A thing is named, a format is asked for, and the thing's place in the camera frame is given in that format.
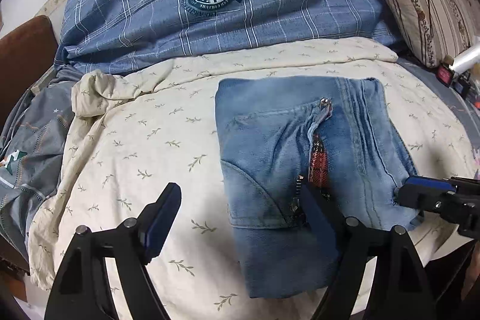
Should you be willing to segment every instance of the blue gripper pad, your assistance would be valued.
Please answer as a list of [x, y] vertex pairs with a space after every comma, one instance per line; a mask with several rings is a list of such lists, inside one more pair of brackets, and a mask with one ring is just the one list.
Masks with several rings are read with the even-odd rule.
[[148, 204], [138, 216], [138, 238], [143, 246], [143, 263], [148, 264], [162, 250], [182, 202], [182, 191], [169, 183], [157, 201]]
[[448, 183], [446, 180], [425, 178], [422, 176], [410, 176], [409, 178], [407, 178], [404, 185], [419, 185], [425, 187], [433, 187], [439, 190], [453, 191], [455, 193], [457, 192], [457, 189], [450, 185], [450, 183]]

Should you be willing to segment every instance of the jeans pocket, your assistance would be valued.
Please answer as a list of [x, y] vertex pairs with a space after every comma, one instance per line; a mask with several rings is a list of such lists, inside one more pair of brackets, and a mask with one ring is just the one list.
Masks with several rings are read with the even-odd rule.
[[219, 135], [230, 219], [234, 226], [287, 228], [296, 179], [307, 172], [312, 135], [331, 114], [324, 101], [235, 117]]
[[236, 165], [220, 160], [230, 222], [236, 227], [288, 228], [275, 200]]

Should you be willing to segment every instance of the bed sheet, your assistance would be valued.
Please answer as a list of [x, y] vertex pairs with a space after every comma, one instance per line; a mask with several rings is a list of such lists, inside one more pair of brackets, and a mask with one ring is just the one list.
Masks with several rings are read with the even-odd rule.
[[472, 103], [460, 97], [453, 88], [448, 88], [440, 83], [435, 70], [424, 67], [415, 57], [399, 58], [397, 63], [425, 83], [448, 106], [464, 126], [472, 144], [473, 153], [480, 157], [480, 116], [478, 109]]
[[[33, 282], [49, 289], [75, 227], [110, 229], [137, 216], [166, 183], [177, 182], [182, 206], [148, 272], [175, 319], [309, 319], [324, 292], [282, 300], [250, 299], [244, 286], [223, 192], [214, 94], [224, 77], [330, 75], [376, 77], [389, 115], [421, 175], [472, 177], [465, 129], [397, 55], [364, 38], [308, 40], [153, 65], [126, 77], [94, 71], [73, 88], [74, 119], [62, 181], [30, 229]], [[410, 233], [427, 263], [455, 227], [436, 215]], [[354, 312], [363, 310], [374, 275], [367, 264]], [[113, 297], [130, 314], [113, 262]]]

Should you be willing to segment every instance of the striped pillow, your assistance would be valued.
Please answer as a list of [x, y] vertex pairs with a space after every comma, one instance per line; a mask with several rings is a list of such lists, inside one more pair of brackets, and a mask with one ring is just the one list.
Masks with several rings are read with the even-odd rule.
[[437, 67], [473, 42], [467, 0], [386, 0], [407, 45], [427, 67]]

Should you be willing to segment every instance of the folded denim jeans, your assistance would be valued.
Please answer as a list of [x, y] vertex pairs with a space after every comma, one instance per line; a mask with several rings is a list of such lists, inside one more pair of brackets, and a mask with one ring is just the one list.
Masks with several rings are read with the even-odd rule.
[[[323, 98], [331, 105], [321, 105]], [[224, 79], [215, 118], [229, 217], [250, 297], [284, 298], [325, 287], [337, 270], [332, 236], [318, 241], [290, 207], [298, 175], [308, 174], [314, 133], [325, 146], [329, 188], [345, 216], [377, 229], [413, 227], [417, 211], [395, 204], [393, 196], [417, 171], [390, 122], [380, 81]]]

